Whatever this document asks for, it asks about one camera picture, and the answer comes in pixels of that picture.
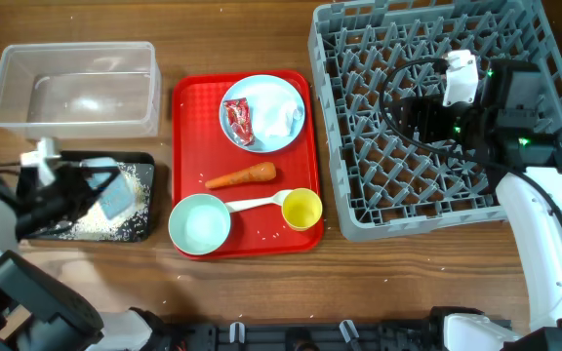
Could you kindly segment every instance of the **red food packet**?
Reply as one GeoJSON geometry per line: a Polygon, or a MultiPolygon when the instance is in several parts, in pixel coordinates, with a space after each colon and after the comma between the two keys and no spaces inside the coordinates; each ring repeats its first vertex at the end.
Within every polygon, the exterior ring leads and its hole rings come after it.
{"type": "Polygon", "coordinates": [[[233,131],[233,138],[245,146],[255,142],[253,127],[251,126],[251,112],[246,98],[226,100],[222,105],[226,110],[229,126],[233,131]]]}

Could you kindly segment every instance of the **white spoon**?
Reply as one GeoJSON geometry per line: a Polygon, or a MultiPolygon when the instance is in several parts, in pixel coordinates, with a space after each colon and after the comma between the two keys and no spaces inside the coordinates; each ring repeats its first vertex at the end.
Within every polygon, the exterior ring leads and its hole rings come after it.
{"type": "Polygon", "coordinates": [[[255,207],[275,204],[282,206],[285,198],[290,194],[292,190],[281,190],[269,198],[252,199],[252,200],[240,200],[232,201],[230,203],[225,203],[224,205],[229,210],[229,213],[249,210],[255,207]]]}

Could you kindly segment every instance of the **yellow cup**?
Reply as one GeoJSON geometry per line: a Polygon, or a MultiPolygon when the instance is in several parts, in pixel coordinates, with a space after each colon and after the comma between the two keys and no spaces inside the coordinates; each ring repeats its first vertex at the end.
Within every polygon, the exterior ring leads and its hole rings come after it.
{"type": "Polygon", "coordinates": [[[322,215],[322,201],[318,194],[309,189],[292,190],[281,207],[283,219],[290,228],[304,231],[318,222],[322,215]]]}

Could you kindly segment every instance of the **green light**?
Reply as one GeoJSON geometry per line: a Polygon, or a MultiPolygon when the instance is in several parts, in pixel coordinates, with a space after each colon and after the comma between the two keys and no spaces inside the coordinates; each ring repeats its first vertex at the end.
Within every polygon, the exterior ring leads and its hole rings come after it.
{"type": "Polygon", "coordinates": [[[530,140],[530,139],[527,139],[527,138],[525,138],[525,137],[520,137],[520,138],[519,138],[519,144],[520,144],[520,145],[526,146],[526,145],[528,145],[529,143],[531,143],[531,140],[530,140]]]}

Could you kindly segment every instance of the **dish rack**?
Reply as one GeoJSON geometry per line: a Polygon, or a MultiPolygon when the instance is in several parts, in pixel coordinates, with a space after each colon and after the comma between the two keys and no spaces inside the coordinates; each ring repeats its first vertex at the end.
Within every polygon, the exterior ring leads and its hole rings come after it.
{"type": "MultiPolygon", "coordinates": [[[[519,59],[542,71],[537,131],[562,143],[562,58],[541,0],[360,0],[316,8],[308,41],[341,233],[366,241],[506,219],[482,167],[417,149],[381,122],[381,85],[410,60],[452,50],[519,59]]],[[[441,94],[430,65],[392,82],[393,98],[441,94]]],[[[432,146],[448,149],[451,140],[432,146]]]]}

